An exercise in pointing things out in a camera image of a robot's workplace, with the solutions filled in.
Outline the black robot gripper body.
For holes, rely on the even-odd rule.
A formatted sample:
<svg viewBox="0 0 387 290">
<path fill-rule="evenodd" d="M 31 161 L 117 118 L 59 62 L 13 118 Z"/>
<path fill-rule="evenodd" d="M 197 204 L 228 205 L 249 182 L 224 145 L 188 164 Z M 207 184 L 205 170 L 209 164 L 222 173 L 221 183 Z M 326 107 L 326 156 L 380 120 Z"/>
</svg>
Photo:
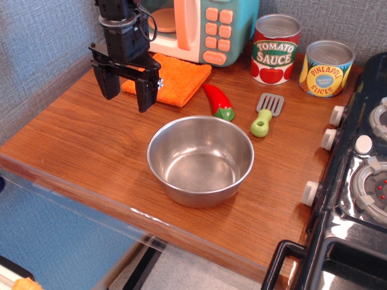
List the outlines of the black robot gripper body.
<svg viewBox="0 0 387 290">
<path fill-rule="evenodd" d="M 147 15 L 129 15 L 120 20 L 99 16 L 104 43 L 91 43 L 91 64 L 104 66 L 113 74 L 134 82 L 148 79 L 161 87 L 161 65 L 148 53 L 150 49 Z"/>
</svg>

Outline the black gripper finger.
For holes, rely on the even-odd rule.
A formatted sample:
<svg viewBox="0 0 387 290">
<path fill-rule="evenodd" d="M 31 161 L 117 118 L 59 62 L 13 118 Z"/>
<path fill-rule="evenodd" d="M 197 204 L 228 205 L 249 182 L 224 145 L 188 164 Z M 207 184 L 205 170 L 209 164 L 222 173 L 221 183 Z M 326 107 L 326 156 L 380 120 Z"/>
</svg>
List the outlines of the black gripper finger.
<svg viewBox="0 0 387 290">
<path fill-rule="evenodd" d="M 113 74 L 104 66 L 98 66 L 94 63 L 92 64 L 92 67 L 102 95 L 107 100 L 117 96 L 120 92 L 119 76 Z"/>
<path fill-rule="evenodd" d="M 146 112 L 156 101 L 158 94 L 157 82 L 139 79 L 135 82 L 135 91 L 139 112 Z"/>
</svg>

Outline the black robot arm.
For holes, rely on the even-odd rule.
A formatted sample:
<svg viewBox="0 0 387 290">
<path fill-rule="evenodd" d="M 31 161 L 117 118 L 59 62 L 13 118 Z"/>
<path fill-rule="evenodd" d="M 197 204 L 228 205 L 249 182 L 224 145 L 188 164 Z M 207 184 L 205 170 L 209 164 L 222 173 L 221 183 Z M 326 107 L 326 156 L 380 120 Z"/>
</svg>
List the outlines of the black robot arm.
<svg viewBox="0 0 387 290">
<path fill-rule="evenodd" d="M 163 85 L 161 65 L 149 55 L 148 19 L 140 1 L 96 1 L 104 43 L 89 44 L 91 65 L 103 96 L 110 100 L 121 91 L 120 78 L 134 82 L 138 110 L 146 112 Z"/>
</svg>

